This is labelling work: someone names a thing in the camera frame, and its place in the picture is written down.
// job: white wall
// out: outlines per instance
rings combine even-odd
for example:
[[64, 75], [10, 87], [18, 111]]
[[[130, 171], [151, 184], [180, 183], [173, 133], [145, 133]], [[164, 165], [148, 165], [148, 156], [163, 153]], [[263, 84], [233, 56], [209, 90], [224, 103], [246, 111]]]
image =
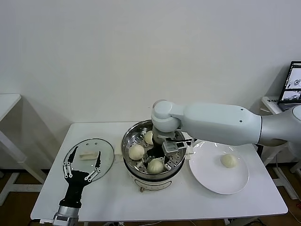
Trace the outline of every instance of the white wall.
[[150, 118], [157, 99], [249, 108], [280, 91], [277, 75], [300, 60], [300, 7], [299, 0], [1, 1], [0, 93], [22, 94], [58, 142], [71, 122]]

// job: pot lid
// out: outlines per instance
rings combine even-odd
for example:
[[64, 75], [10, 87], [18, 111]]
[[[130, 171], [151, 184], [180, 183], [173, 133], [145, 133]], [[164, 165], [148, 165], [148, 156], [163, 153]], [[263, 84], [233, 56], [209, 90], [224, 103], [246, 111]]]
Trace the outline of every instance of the pot lid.
[[72, 177], [72, 170], [86, 172], [85, 178], [93, 182], [109, 171], [114, 161], [114, 149], [106, 140], [93, 138], [76, 144], [65, 156], [63, 174]]

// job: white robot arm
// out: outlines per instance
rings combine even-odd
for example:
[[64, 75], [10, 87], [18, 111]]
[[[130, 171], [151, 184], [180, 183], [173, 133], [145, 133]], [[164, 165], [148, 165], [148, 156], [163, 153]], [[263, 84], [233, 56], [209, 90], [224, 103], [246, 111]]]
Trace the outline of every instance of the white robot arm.
[[286, 141], [301, 144], [301, 106], [276, 115], [260, 116], [234, 105], [181, 106], [160, 101], [155, 103], [151, 119], [158, 131], [154, 133], [155, 140], [158, 135], [162, 137], [180, 129], [193, 138], [227, 145], [277, 146]]

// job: cable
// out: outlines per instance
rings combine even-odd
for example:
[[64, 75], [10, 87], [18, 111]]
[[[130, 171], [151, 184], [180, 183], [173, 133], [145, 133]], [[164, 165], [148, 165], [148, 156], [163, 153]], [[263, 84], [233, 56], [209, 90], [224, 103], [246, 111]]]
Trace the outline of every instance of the cable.
[[30, 226], [32, 222], [40, 222], [40, 219], [32, 219], [28, 222], [27, 226]]
[[250, 225], [252, 225], [252, 224], [254, 224], [254, 223], [261, 224], [261, 226], [267, 226], [267, 225], [264, 224], [260, 219], [257, 219], [257, 220], [255, 220], [255, 221], [252, 221], [252, 222], [250, 222], [249, 224], [246, 224], [245, 226], [250, 226]]
[[[284, 173], [282, 172], [282, 170], [280, 170], [281, 168], [278, 167], [278, 161], [277, 161], [277, 155], [275, 156], [275, 160], [276, 160], [276, 168], [279, 170], [278, 172], [283, 176], [283, 178], [288, 182], [288, 184], [290, 185], [292, 191], [294, 192], [294, 194], [297, 196], [298, 200], [301, 202], [298, 194], [296, 193], [295, 189], [293, 188], [293, 186], [291, 185], [291, 183], [289, 182], [289, 180], [286, 178], [286, 176], [284, 175]], [[295, 220], [301, 224], [301, 222], [297, 219], [297, 217], [289, 210], [289, 208], [287, 207], [288, 211], [290, 212], [290, 214], [292, 214], [293, 218], [295, 218]]]
[[190, 222], [194, 225], [194, 226], [197, 226], [195, 223], [193, 223], [191, 220], [190, 220]]
[[156, 224], [158, 224], [158, 223], [161, 223], [162, 221], [158, 221], [158, 222], [156, 222], [156, 223], [152, 223], [152, 224], [145, 224], [145, 225], [139, 225], [139, 226], [147, 226], [147, 225], [156, 225]]

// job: white desk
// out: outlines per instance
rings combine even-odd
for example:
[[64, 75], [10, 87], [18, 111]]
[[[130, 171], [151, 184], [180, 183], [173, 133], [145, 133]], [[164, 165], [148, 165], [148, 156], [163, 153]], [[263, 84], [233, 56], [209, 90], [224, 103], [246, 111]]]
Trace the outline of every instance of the white desk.
[[96, 137], [112, 144], [115, 161], [103, 178], [84, 188], [79, 221], [191, 220], [287, 213], [281, 195], [252, 145], [245, 145], [244, 151], [240, 153], [248, 163], [250, 179], [245, 189], [237, 194], [221, 195], [207, 190], [194, 178], [187, 162], [168, 188], [156, 192], [139, 192], [124, 166], [120, 150], [121, 139], [133, 124], [108, 122], [71, 125], [31, 218], [52, 222], [67, 189], [62, 168], [65, 155], [78, 142]]
[[[0, 121], [7, 115], [7, 113], [18, 103], [21, 99], [20, 94], [0, 94]], [[18, 162], [25, 170], [32, 174], [42, 184], [46, 179], [46, 174], [40, 169], [36, 169], [23, 152], [10, 139], [0, 131], [0, 142], [3, 144], [3, 149], [16, 162]], [[16, 185], [14, 182], [18, 178], [18, 173], [13, 173], [6, 185], [0, 193], [0, 206], [5, 201], [9, 192], [39, 192], [42, 185]]]

